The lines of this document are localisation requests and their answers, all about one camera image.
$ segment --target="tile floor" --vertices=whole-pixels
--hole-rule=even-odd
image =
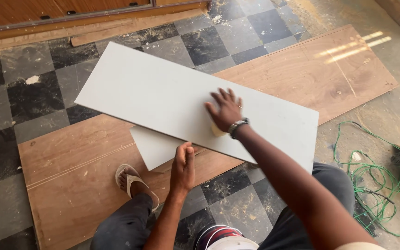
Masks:
[[[17,144],[99,114],[73,102],[109,41],[213,74],[309,37],[283,0],[219,0],[208,16],[124,37],[76,48],[61,38],[1,51],[0,249],[37,248]],[[211,223],[237,227],[260,243],[284,207],[263,173],[243,164],[189,193],[176,245],[192,249],[196,232]]]

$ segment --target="white laminate board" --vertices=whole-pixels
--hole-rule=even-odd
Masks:
[[[149,171],[174,158],[177,147],[184,143],[140,126],[133,126],[129,131]]]
[[[240,142],[211,131],[203,103],[218,87],[242,97],[252,128],[311,173],[317,111],[113,42],[75,103],[255,163]]]

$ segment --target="bracelet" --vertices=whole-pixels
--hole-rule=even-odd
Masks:
[[[231,136],[232,139],[236,139],[234,133],[236,132],[237,128],[243,124],[249,124],[249,119],[244,118],[243,120],[234,122],[228,129],[228,134]]]

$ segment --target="green cable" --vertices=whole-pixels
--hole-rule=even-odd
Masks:
[[[376,138],[379,138],[383,141],[385,141],[386,143],[392,145],[393,147],[397,148],[400,150],[400,148],[390,142],[388,142],[385,139],[382,139],[380,136],[373,134],[372,132],[370,132],[368,129],[362,127],[360,124],[358,124],[357,122],[352,122],[352,121],[348,121],[349,123],[354,123],[356,124],[360,129],[364,130],[367,134],[374,136]],[[338,133],[337,133],[337,139],[336,139],[336,143],[334,144],[334,150],[333,150],[333,158],[337,163],[340,164],[345,164],[347,165],[347,174],[350,177],[351,181],[353,182],[353,187],[354,187],[354,196],[357,200],[357,202],[365,209],[365,213],[362,214],[354,214],[354,218],[358,220],[358,222],[365,228],[365,230],[367,230],[369,232],[369,234],[371,234],[373,236],[372,231],[369,229],[369,226],[372,225],[374,222],[379,225],[385,232],[392,234],[394,236],[398,236],[400,237],[400,234],[398,233],[393,233],[391,231],[389,231],[382,223],[383,222],[389,222],[390,220],[393,219],[393,217],[395,216],[395,214],[397,213],[397,208],[396,205],[394,204],[394,202],[392,201],[392,199],[397,196],[400,195],[400,180],[397,180],[394,175],[385,167],[377,165],[367,154],[365,154],[362,151],[359,150],[354,150],[351,152],[350,154],[350,160],[349,162],[339,162],[336,159],[336,147],[337,147],[337,142],[339,141],[339,137],[341,136],[341,125],[347,123],[347,122],[341,122],[338,125]],[[367,157],[370,161],[371,164],[367,164],[367,163],[355,163],[352,162],[353,159],[353,154],[355,152],[358,152],[362,155],[364,155],[365,157]],[[350,171],[350,166],[351,165],[360,165],[357,169],[355,169],[353,172]],[[374,177],[372,171],[376,171],[379,173],[379,175],[382,177],[382,180],[378,180],[376,177]],[[375,181],[376,184],[378,184],[380,187],[377,190],[370,190],[367,187],[363,187],[363,186],[357,186],[357,179],[361,178],[365,173],[369,174],[371,176],[371,178]],[[390,180],[390,184],[386,185],[386,181],[387,181],[387,177]],[[381,195],[378,192],[382,189],[388,189],[390,190],[390,195],[389,196],[385,196],[385,195]],[[370,194],[374,197],[374,199],[376,200],[376,205],[373,207],[369,207],[367,205],[366,202],[364,202],[362,200],[362,198],[360,197],[359,194]],[[384,212],[385,212],[385,208],[388,205],[393,205],[393,213],[390,216],[385,216]],[[368,225],[363,223],[360,220],[360,216],[365,216],[368,215],[371,219],[371,223],[369,223]]]

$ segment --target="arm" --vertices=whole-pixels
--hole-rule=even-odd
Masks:
[[[217,127],[226,132],[241,120],[241,99],[235,103],[232,90],[219,89],[211,95],[220,106],[211,103],[206,108]],[[317,249],[335,249],[350,242],[377,242],[345,210],[339,200],[318,180],[306,172],[284,152],[267,142],[249,125],[241,125],[235,137],[251,154],[269,182],[285,203],[303,222],[311,242]]]
[[[194,187],[196,149],[191,145],[191,142],[186,142],[177,147],[171,169],[170,191],[143,250],[172,250],[174,248],[181,208],[186,195]]]

